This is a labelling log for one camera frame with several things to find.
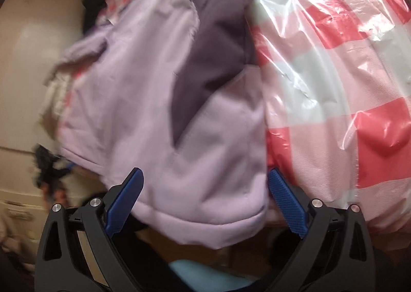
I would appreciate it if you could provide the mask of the lilac and purple jacket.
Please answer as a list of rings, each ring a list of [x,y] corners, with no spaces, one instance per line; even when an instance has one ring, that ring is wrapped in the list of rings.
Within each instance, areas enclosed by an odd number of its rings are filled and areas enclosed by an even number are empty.
[[[57,127],[61,155],[144,189],[133,215],[180,244],[224,248],[267,215],[262,80],[252,0],[122,0],[67,49],[77,74]]]

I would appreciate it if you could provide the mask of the red checkered plastic sheet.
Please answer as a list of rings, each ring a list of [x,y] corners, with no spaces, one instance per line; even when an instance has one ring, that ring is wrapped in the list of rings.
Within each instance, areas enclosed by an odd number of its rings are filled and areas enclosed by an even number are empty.
[[[268,164],[311,197],[410,231],[405,0],[254,0]]]

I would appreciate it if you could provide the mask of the white wardrobe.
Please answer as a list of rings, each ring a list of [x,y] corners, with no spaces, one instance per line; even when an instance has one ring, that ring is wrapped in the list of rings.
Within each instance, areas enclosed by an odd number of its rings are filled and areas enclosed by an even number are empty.
[[[81,0],[4,0],[1,6],[1,219],[35,260],[47,218],[33,149],[55,147],[38,112],[45,79],[81,38]]]

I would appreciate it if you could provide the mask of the pink patterned bedsheet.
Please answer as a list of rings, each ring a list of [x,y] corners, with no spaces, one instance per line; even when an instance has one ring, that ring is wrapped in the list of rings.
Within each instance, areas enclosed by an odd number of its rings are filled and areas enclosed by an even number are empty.
[[[57,62],[50,74],[47,75],[45,79],[47,89],[39,111],[39,122],[53,140],[57,139],[59,121],[70,104],[74,82],[96,62],[105,48],[105,41],[103,38],[98,38],[98,45],[94,46],[91,51],[87,51],[84,55],[82,51],[91,45],[89,39],[100,27],[112,26],[117,22],[121,11],[126,8],[130,1],[105,0],[107,7],[100,11],[95,26],[79,41],[79,51],[65,52],[63,59]]]

